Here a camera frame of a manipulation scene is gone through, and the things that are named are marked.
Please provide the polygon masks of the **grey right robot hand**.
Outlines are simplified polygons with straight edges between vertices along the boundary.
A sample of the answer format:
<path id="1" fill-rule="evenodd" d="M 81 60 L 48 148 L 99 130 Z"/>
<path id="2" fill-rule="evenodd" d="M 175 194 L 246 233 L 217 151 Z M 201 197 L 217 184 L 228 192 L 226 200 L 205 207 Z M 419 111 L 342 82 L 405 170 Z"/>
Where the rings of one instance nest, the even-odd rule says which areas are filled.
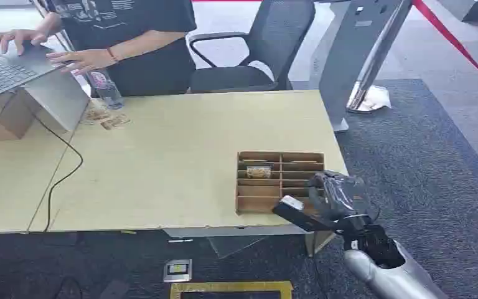
<path id="1" fill-rule="evenodd" d="M 308 198 L 328 228 L 359 229 L 373 223 L 368 201 L 357 192 L 361 185 L 355 176 L 325 170 L 308 180 Z"/>

